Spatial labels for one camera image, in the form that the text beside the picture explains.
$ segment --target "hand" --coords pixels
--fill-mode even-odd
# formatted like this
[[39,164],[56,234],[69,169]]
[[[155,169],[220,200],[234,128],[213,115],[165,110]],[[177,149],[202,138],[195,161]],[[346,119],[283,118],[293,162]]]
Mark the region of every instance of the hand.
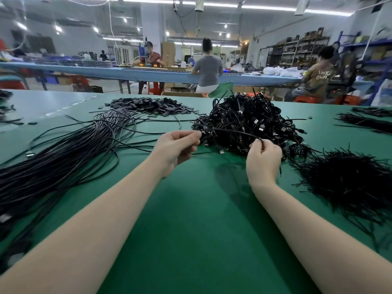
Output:
[[267,139],[256,139],[246,159],[246,172],[252,188],[274,185],[282,158],[282,149]]
[[162,177],[168,177],[173,169],[189,160],[200,143],[200,131],[173,131],[159,137],[149,158],[162,167]]

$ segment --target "ceiling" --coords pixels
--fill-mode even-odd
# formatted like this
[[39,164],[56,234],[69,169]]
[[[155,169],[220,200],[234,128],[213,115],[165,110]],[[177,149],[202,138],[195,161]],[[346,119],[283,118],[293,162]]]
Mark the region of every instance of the ceiling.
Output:
[[[22,4],[20,0],[1,0],[5,8],[0,8],[0,17],[17,18],[22,16]],[[205,2],[256,4],[265,6],[296,7],[298,0],[204,0]],[[83,1],[79,3],[89,5],[104,3],[104,1]],[[97,26],[101,34],[111,35],[109,4],[96,7],[88,7],[75,4],[68,0],[52,0],[44,3],[39,0],[25,0],[27,18],[53,24],[54,19],[60,25],[91,27]],[[266,27],[276,14],[293,15],[292,12],[253,10],[239,8],[222,8],[204,6],[204,12],[196,13],[194,5],[178,4],[177,10],[180,18],[174,13],[172,4],[160,4],[163,16],[167,20],[167,29],[171,36],[196,37],[196,25],[198,26],[198,37],[211,37],[224,39],[224,33],[231,34],[230,39],[237,39],[238,24],[241,19],[239,38],[241,41],[252,38],[255,28]],[[355,2],[347,0],[310,0],[310,9],[339,10],[351,12],[355,10]],[[142,27],[140,15],[140,3],[110,2],[111,24],[115,35],[141,36],[136,24]]]

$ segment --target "white pillar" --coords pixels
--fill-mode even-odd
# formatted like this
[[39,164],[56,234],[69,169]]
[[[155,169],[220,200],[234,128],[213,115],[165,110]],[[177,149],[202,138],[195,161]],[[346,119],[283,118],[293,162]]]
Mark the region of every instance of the white pillar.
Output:
[[151,41],[154,51],[161,54],[161,43],[165,37],[165,25],[162,8],[159,4],[142,3],[140,6],[143,42]]

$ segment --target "blue table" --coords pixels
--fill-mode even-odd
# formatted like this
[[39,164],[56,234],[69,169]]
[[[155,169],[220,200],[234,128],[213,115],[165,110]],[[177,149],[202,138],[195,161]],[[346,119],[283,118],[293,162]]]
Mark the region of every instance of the blue table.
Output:
[[[70,74],[77,74],[104,79],[119,79],[133,81],[155,81],[171,82],[183,84],[199,83],[199,76],[185,72],[165,72],[165,71],[148,71],[132,70],[130,68],[94,68],[94,67],[74,67],[74,66],[53,66],[37,65],[26,62],[0,62],[0,68],[17,71],[20,68],[28,68],[39,71],[54,71]],[[227,75],[219,76],[219,82],[232,82],[236,86],[279,86],[284,84],[296,84],[301,79],[292,77],[281,77],[275,75]],[[358,90],[367,90],[372,85],[370,81],[357,81],[353,88]]]

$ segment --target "green work table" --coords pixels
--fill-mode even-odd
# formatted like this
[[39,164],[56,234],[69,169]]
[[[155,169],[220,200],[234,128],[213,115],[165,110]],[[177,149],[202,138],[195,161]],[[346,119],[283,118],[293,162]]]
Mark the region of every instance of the green work table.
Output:
[[[8,103],[12,104],[19,96],[27,94],[36,97],[37,105],[42,105],[39,99],[43,93],[14,91]],[[72,94],[51,93],[58,97]],[[65,115],[88,121],[94,115],[89,112],[97,111],[105,102],[118,98],[115,94],[98,94],[96,97],[92,97],[96,94],[91,93],[78,94],[81,95],[80,99],[88,101],[58,109],[49,117],[45,114],[36,115],[35,118],[30,116],[29,121],[35,119],[38,124],[12,125],[14,127],[1,132],[0,162],[26,150],[27,143],[40,133],[56,126],[75,123]],[[212,99],[171,98],[207,114],[212,108]],[[274,104],[282,109],[283,117],[312,117],[294,122],[297,128],[308,133],[302,135],[305,143],[316,150],[348,148],[350,145],[354,152],[371,154],[380,159],[392,158],[392,136],[367,129],[333,125],[341,124],[334,119],[336,113],[348,112],[351,107],[284,102]],[[194,114],[186,114],[178,115],[178,118],[186,120],[196,117]],[[175,120],[173,116],[151,119]],[[182,129],[190,129],[191,125],[191,122],[183,121]],[[145,121],[138,124],[136,129],[150,133],[168,132],[178,130],[179,123]],[[65,134],[64,128],[59,129],[58,134]],[[152,135],[136,134],[130,140],[155,138]],[[210,153],[194,156],[160,182],[99,293],[319,293],[274,222],[254,197],[246,176],[245,159],[231,153],[219,154],[211,147],[199,146],[198,152]],[[66,194],[41,222],[35,234],[35,244],[147,157],[147,153],[131,148],[120,149],[118,153],[120,163],[112,172],[94,182],[75,187]],[[282,163],[282,176],[277,178],[281,188],[321,217],[374,248],[370,237],[340,213],[332,212],[329,206],[311,193],[301,193],[306,188],[293,185],[299,181],[300,176],[294,169],[287,162]],[[16,229],[20,229],[27,221],[21,222]],[[376,227],[376,237],[382,237],[386,232],[387,228]],[[391,252],[380,251],[380,254],[392,261]]]

